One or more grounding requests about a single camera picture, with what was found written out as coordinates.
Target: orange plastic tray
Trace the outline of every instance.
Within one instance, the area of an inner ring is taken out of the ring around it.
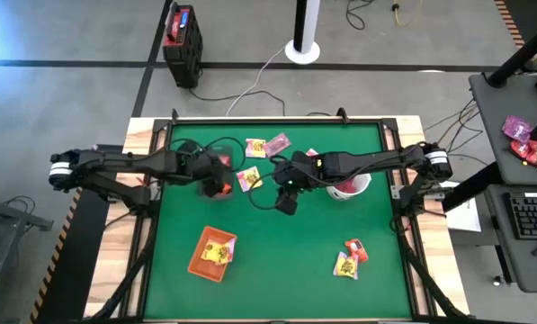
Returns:
[[[202,255],[202,251],[204,251],[206,243],[208,243],[209,240],[224,244],[231,239],[236,239],[236,237],[236,235],[225,232],[224,230],[206,226],[200,235],[198,245],[194,250],[190,264],[188,265],[188,272],[194,275],[199,275],[206,279],[210,279],[217,283],[221,282],[228,264],[216,265],[214,261],[202,260],[200,256]]]

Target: green mat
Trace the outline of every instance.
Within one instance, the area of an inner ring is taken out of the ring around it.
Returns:
[[[206,145],[221,136],[243,143],[271,139],[284,131],[294,150],[381,151],[375,124],[342,125],[180,125],[174,139]],[[242,158],[234,147],[234,163]],[[249,158],[261,175],[273,171],[267,159]],[[303,193],[294,216],[260,211],[239,190],[231,199],[213,202],[196,193],[196,184],[168,186],[158,223],[148,287],[147,320],[163,319],[368,319],[409,318],[407,289],[396,235],[389,229],[392,210],[385,173],[372,174],[368,189],[347,202],[333,200],[325,189]],[[272,205],[271,178],[255,191],[261,205]],[[222,283],[187,271],[204,226],[237,235],[234,261]],[[344,242],[360,239],[370,260],[359,278],[332,275]]]

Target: keyboard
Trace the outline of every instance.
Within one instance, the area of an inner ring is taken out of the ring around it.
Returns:
[[[537,239],[537,197],[505,193],[506,208],[517,239]]]

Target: gray floor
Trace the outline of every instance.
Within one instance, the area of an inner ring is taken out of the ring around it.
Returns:
[[[146,60],[163,3],[0,1],[0,59]],[[265,61],[291,38],[292,0],[192,3],[203,32],[205,61]],[[318,62],[498,65],[515,50],[491,0],[426,0],[423,15],[405,29],[394,26],[390,3],[378,0],[362,9],[367,27],[356,31],[345,21],[345,1],[322,1]],[[405,19],[413,3],[403,4]],[[28,318],[67,212],[70,195],[53,192],[47,183],[49,155],[95,143],[121,144],[142,75],[142,68],[0,67],[0,201],[28,194],[38,203],[36,213],[57,221],[52,231],[32,231],[22,240],[20,266],[0,294],[0,319]],[[206,97],[239,94],[255,75],[250,70],[206,70],[195,92]],[[281,97],[289,115],[333,113],[342,106],[354,115],[419,114],[427,126],[469,101],[468,76],[267,70],[258,89]],[[173,108],[182,116],[221,116],[229,104],[199,101],[175,87],[166,69],[157,68],[142,116],[169,116]],[[280,115],[281,106],[258,95],[244,98],[232,114]],[[478,117],[470,125],[482,127]],[[445,128],[436,127],[426,137],[437,140]],[[458,142],[469,135],[463,132]],[[493,161],[485,134],[458,153]],[[481,168],[461,157],[452,157],[452,163],[454,180]],[[498,264],[486,249],[456,252],[473,314],[537,323],[537,295],[488,284]]]

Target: black metal frame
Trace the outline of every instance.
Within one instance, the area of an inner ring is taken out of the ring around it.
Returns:
[[[345,114],[344,109],[340,109],[338,111],[338,116],[340,118],[331,119],[331,118],[309,118],[309,117],[298,117],[298,118],[259,118],[259,119],[243,119],[243,118],[223,118],[223,119],[206,119],[206,118],[199,118],[199,119],[182,119],[178,118],[177,113],[173,112],[173,118],[172,120],[154,120],[154,126],[152,130],[152,139],[150,140],[150,150],[149,152],[153,152],[157,149],[157,143],[159,141],[159,134],[161,131],[166,132],[166,137],[164,140],[164,147],[169,148],[170,143],[172,141],[172,138],[174,136],[174,129],[177,125],[233,125],[233,124],[297,124],[297,123],[307,123],[307,124],[367,124],[367,125],[376,125],[378,128],[379,136],[380,136],[380,144],[382,147],[382,150],[388,149],[388,141],[385,134],[385,129],[388,129],[391,132],[395,149],[401,149],[401,143],[399,140],[399,134],[398,134],[398,126],[395,119],[351,119],[349,120]],[[402,182],[404,184],[408,184],[407,179],[407,172],[405,169],[399,170],[400,176],[402,178]],[[388,179],[388,182],[390,185],[394,185],[394,176],[391,171],[386,172],[386,177]],[[162,194],[164,194],[165,188],[162,187],[161,191]],[[397,214],[397,211],[393,208],[393,217],[399,216]],[[400,226],[402,225],[402,220],[400,217],[398,217],[398,221]],[[416,255],[419,256],[420,261],[424,267],[427,266],[425,261],[425,253],[424,248],[422,246],[422,239],[420,238],[420,231],[417,224],[416,219],[410,220],[410,228],[412,231],[412,237],[414,239],[414,246],[415,246],[415,252]],[[157,231],[157,224],[158,224],[158,217],[152,217],[151,223],[150,223],[150,232],[154,233],[156,236]],[[132,263],[136,260],[135,255],[137,255],[139,251],[139,243],[140,243],[140,233],[142,232],[142,226],[143,226],[143,219],[137,220],[135,224],[135,229],[132,235],[132,242],[131,242],[131,250],[130,250],[130,258],[129,258],[129,264],[127,269],[130,270],[130,267]],[[410,264],[406,260],[404,250],[403,250],[403,242],[401,241],[400,235],[396,235],[398,240],[398,250],[400,252],[400,258],[402,261],[403,266],[403,273],[404,273],[404,279],[407,286],[407,297],[408,297],[408,304],[410,307],[410,314],[412,318],[419,316],[418,311],[418,304],[417,304],[417,298],[416,298],[416,291],[414,286],[414,279],[412,276],[412,270],[410,267]],[[143,320],[144,314],[146,310],[146,295],[148,293],[148,285],[150,281],[150,268],[152,266],[152,258],[154,255],[154,249],[152,249],[150,252],[148,261],[146,264],[144,264],[144,272],[142,274],[142,279],[140,282],[139,287],[139,302],[137,305],[136,314],[134,316],[130,317],[130,319],[134,320]],[[434,304],[434,298],[428,292],[427,288],[423,285],[424,295],[426,299],[427,304],[427,311],[429,316],[435,316],[436,315],[436,308]],[[123,320],[128,318],[128,307],[130,303],[130,287],[126,291],[125,297],[122,299],[120,311],[119,311],[119,317]]]

